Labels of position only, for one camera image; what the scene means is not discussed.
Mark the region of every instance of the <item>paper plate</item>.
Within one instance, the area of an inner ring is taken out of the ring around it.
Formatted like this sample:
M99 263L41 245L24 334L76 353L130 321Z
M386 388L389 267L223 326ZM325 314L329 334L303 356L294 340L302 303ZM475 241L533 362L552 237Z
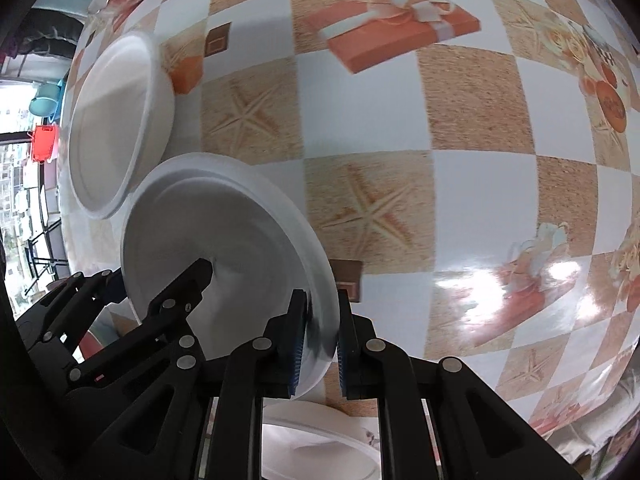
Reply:
M69 135L72 188L91 218L113 215L160 161L174 105L152 36L130 32L98 58L82 85Z
M265 407L262 476L267 480L378 480L380 452L343 412L301 400Z
M313 309L296 394L320 381L337 341L335 281L313 229L279 188L238 160L187 153L151 171L132 198L120 261L140 318L168 283L206 258L214 277L188 323L205 356L217 358L261 336L302 288Z

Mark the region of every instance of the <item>silver bolt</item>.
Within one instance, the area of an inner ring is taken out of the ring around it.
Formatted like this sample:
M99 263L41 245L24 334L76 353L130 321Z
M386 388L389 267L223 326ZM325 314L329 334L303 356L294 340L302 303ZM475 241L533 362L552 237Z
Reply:
M460 362L459 359L456 359L455 357L447 357L442 362L442 367L447 372L451 372L452 374L454 374L462 370L462 363Z
M183 335L180 338L180 341L178 341L178 344L182 348L191 348L195 342L196 340L193 338L192 335Z
M78 368L74 368L69 372L69 380L76 382L82 376L82 372Z
M180 370L189 370L195 366L196 358L192 355L183 355L178 359L176 364Z
M268 350L271 348L271 339L268 337L258 337L254 339L254 348L256 350Z
M367 349L372 352L382 352L386 347L385 342L382 341L382 339L369 339L366 346Z

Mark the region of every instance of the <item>checkered tablecloth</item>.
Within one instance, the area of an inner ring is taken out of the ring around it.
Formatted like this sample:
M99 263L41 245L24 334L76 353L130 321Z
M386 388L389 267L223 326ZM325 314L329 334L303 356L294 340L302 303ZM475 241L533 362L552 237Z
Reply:
M364 262L353 308L381 338L461 356L540 433L592 410L640 335L638 40L610 0L450 0L479 32L354 75L305 22L336 1L145 0L119 30L88 28L63 145L100 53L153 32L177 92L164 158L256 166L330 258ZM594 78L582 30L609 47ZM598 77L616 95L597 93ZM61 152L73 270L117 267L127 204L86 218ZM334 366L310 398L375 414L342 402L336 381Z

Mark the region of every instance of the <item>white container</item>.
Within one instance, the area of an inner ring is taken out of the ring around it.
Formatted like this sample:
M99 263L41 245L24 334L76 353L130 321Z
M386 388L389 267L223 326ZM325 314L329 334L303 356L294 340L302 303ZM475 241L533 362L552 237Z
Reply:
M262 414L262 476L267 480L378 480L380 452L343 412L293 400Z
M113 215L158 164L174 106L152 36L130 32L98 58L78 96L69 136L71 184L87 215Z
M337 343L338 297L316 234L289 198L251 166L187 153L156 167L136 190L122 238L122 271L137 314L198 258L213 263L188 317L208 359L261 336L292 290L311 298L298 396L324 376Z

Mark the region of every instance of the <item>ribbon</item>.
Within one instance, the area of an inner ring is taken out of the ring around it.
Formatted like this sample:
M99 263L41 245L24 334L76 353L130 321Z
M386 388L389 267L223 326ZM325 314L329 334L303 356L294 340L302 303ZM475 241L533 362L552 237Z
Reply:
M367 11L322 28L318 34L324 40L336 38L379 20L388 25L402 25L415 20L429 23L438 41L455 38L453 26L443 19L451 14L455 4L449 0L356 0L367 4Z

